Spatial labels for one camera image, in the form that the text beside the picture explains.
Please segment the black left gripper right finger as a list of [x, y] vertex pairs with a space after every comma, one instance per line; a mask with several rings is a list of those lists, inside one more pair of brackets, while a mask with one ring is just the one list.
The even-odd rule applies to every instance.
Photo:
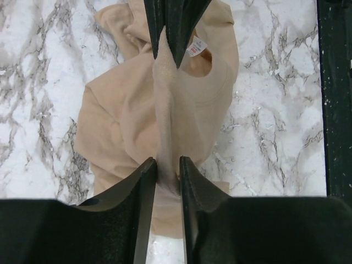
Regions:
[[232, 197], [179, 162], [186, 263], [351, 263], [351, 208], [334, 197]]

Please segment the beige t shirt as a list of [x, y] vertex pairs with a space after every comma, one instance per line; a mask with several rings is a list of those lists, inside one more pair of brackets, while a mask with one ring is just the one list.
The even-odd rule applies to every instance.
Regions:
[[176, 67], [165, 34], [152, 54], [143, 1], [109, 5], [95, 14], [113, 35], [124, 62], [87, 83], [74, 148], [90, 162], [99, 194], [147, 158], [157, 161], [151, 230], [180, 239], [179, 159], [207, 160], [232, 102], [239, 66], [230, 6], [212, 1], [193, 37], [201, 46]]

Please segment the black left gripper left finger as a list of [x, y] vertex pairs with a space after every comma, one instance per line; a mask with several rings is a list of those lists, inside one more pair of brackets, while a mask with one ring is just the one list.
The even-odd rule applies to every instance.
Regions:
[[145, 263], [157, 164], [79, 205], [1, 200], [1, 263]]

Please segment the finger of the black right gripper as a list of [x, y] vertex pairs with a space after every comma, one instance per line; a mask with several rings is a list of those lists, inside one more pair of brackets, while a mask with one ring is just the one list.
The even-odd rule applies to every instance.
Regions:
[[154, 59], [157, 58], [160, 34], [165, 26], [165, 0], [144, 0]]
[[179, 68], [193, 30], [210, 0], [165, 1], [166, 35], [174, 62]]

